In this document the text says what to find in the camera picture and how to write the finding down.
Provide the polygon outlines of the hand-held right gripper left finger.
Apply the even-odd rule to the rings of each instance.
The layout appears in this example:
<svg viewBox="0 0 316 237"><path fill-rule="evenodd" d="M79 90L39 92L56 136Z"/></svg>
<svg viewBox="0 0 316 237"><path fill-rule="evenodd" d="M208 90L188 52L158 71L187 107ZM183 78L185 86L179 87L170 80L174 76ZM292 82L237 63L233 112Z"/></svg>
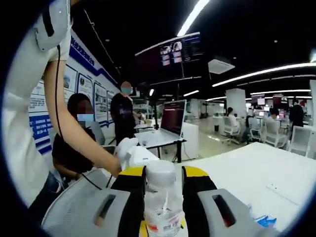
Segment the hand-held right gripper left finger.
<svg viewBox="0 0 316 237"><path fill-rule="evenodd" d="M144 212L145 167L122 171L110 187L96 169L50 206L43 229L52 237L137 237Z"/></svg>

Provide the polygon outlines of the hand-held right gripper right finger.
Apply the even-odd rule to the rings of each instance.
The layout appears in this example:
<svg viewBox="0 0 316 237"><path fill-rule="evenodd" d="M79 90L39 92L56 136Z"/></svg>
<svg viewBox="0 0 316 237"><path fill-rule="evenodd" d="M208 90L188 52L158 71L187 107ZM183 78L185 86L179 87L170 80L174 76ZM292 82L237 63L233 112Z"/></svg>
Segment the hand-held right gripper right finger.
<svg viewBox="0 0 316 237"><path fill-rule="evenodd" d="M183 210L190 237L277 237L279 231L255 222L249 208L218 189L202 169L182 166Z"/></svg>

